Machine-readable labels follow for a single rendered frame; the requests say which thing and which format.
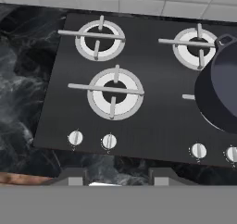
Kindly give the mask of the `dark blue cooking pot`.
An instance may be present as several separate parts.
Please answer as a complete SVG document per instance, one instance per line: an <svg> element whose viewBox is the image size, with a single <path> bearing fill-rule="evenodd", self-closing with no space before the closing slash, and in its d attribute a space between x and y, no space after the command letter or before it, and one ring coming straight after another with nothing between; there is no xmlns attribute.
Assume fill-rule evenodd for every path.
<svg viewBox="0 0 237 224"><path fill-rule="evenodd" d="M237 37L223 34L215 46L217 52L196 79L195 102L213 126L237 134Z"/></svg>

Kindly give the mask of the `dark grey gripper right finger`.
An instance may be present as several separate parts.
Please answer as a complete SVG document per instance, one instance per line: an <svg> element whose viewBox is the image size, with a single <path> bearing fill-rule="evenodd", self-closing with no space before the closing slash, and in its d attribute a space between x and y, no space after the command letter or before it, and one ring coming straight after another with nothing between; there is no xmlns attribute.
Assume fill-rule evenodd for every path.
<svg viewBox="0 0 237 224"><path fill-rule="evenodd" d="M150 168L149 183L153 186L188 185L187 180L180 178L171 168Z"/></svg>

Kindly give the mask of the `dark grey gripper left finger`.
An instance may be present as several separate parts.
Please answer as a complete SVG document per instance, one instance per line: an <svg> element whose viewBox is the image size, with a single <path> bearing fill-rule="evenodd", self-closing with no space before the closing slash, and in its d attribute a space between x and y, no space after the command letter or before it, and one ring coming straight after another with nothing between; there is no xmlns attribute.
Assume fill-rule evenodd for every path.
<svg viewBox="0 0 237 224"><path fill-rule="evenodd" d="M57 177L50 180L51 185L85 186L86 172L84 168L66 168Z"/></svg>

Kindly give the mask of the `silver hob knob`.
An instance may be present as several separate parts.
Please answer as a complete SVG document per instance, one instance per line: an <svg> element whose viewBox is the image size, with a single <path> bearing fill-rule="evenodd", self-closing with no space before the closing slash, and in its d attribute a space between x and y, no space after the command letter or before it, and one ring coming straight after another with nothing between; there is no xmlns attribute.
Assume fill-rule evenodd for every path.
<svg viewBox="0 0 237 224"><path fill-rule="evenodd" d="M237 147L231 146L226 150L226 156L227 158L233 162L237 162Z"/></svg>
<svg viewBox="0 0 237 224"><path fill-rule="evenodd" d="M68 136L69 143L73 146L80 145L83 140L83 135L80 131L72 131Z"/></svg>
<svg viewBox="0 0 237 224"><path fill-rule="evenodd" d="M197 159L202 159L206 156L206 147L201 143L195 143L191 148L191 153Z"/></svg>
<svg viewBox="0 0 237 224"><path fill-rule="evenodd" d="M105 149L107 150L113 149L116 145L117 145L117 138L113 134L109 133L103 137L102 146Z"/></svg>

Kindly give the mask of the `black gas hob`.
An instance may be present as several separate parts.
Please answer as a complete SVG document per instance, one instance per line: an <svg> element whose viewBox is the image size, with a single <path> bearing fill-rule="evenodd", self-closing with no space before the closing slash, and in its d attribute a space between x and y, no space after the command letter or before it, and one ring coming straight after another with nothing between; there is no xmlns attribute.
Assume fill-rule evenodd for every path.
<svg viewBox="0 0 237 224"><path fill-rule="evenodd" d="M208 122L194 96L216 39L237 36L236 24L70 13L58 33L35 146L237 168L226 156L237 134ZM117 145L107 150L109 133ZM192 155L195 143L204 158Z"/></svg>

